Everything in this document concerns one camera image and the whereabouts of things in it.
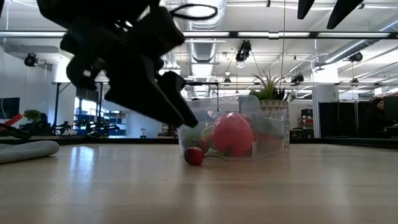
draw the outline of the cherry stem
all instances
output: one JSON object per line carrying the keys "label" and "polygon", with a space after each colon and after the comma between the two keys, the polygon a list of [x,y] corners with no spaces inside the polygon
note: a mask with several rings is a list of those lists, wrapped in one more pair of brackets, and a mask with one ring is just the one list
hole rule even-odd
{"label": "cherry stem", "polygon": [[207,158],[207,157],[214,157],[214,158],[223,159],[224,161],[228,161],[227,158],[222,158],[221,156],[204,156],[204,158]]}

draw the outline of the ceiling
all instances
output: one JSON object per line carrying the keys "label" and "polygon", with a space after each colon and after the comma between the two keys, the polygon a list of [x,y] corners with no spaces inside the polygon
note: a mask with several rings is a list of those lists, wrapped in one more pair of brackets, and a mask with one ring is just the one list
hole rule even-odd
{"label": "ceiling", "polygon": [[[182,0],[167,0],[169,7],[174,7],[183,3]],[[244,31],[321,31],[327,30],[326,25],[335,1],[316,0],[314,8],[324,10],[311,10],[304,20],[297,19],[297,0],[286,1],[287,8],[283,8],[285,2],[281,0],[271,0],[271,7],[265,7],[267,1],[249,0],[228,0],[223,23],[223,30],[244,30]],[[21,3],[10,3],[6,1],[3,9],[0,27],[2,30],[61,30],[62,28],[44,19],[37,8],[35,1],[21,1]],[[365,0],[364,9],[354,10],[335,30],[333,31],[374,31],[391,20],[398,20],[398,2],[396,0]],[[187,30],[185,21],[177,20],[181,30]],[[252,52],[246,66],[237,68],[234,60],[237,48],[241,45],[241,39],[219,39],[222,43],[218,44],[216,65],[213,67],[212,80],[222,82],[225,72],[230,72],[231,81],[253,82],[255,78],[252,73],[259,73],[265,70],[275,76],[285,76],[301,63],[303,59],[314,55],[330,54],[336,49],[345,46],[352,40],[269,40],[252,39]],[[59,54],[58,39],[8,39],[6,40],[7,52],[15,56],[24,57],[27,52],[36,52],[38,58],[50,63],[56,63]],[[397,47],[396,40],[382,40],[367,49],[361,51],[364,55],[363,61],[379,55],[387,50]],[[188,77],[190,74],[190,57],[188,44],[177,47],[174,50],[175,58],[181,67],[181,75]],[[353,76],[362,73],[376,71],[379,68],[398,61],[398,50],[393,50],[374,60],[355,66],[352,70],[350,62],[338,62],[339,79],[350,80]],[[311,70],[301,71],[305,75],[306,81],[311,81]],[[366,82],[376,82],[382,78],[394,78],[398,75],[397,69],[389,70],[388,73],[380,73],[369,77]]]}

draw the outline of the potted plant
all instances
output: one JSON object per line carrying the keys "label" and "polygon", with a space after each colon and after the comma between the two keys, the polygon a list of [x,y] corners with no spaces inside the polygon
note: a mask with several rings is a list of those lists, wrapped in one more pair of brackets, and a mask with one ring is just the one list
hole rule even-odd
{"label": "potted plant", "polygon": [[281,89],[280,85],[282,79],[279,77],[272,77],[271,74],[267,74],[265,71],[265,79],[260,75],[252,74],[254,77],[258,78],[262,85],[263,89],[261,90],[253,90],[250,92],[250,95],[257,97],[260,101],[261,110],[264,111],[266,116],[269,116],[272,113],[275,113],[279,110],[285,111],[285,147],[289,146],[290,141],[290,119],[289,119],[289,104],[287,99],[289,97],[286,94],[285,88]]}
{"label": "potted plant", "polygon": [[38,110],[25,110],[24,117],[31,123],[37,123],[42,117],[42,113]]}

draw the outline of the plant pot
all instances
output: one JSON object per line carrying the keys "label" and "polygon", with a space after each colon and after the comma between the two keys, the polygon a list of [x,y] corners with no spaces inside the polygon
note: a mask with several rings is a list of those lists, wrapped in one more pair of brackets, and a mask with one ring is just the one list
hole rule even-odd
{"label": "plant pot", "polygon": [[265,116],[272,113],[277,113],[280,110],[286,110],[285,113],[285,139],[284,146],[288,147],[290,144],[290,118],[289,118],[289,102],[284,100],[260,100],[261,110]]}

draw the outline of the clear plastic container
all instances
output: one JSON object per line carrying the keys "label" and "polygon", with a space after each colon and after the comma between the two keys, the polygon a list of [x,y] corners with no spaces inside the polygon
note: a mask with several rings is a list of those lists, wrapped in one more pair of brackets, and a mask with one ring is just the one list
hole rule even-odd
{"label": "clear plastic container", "polygon": [[284,148],[286,110],[264,114],[255,96],[189,102],[199,124],[181,126],[181,153],[199,147],[207,156],[263,157]]}

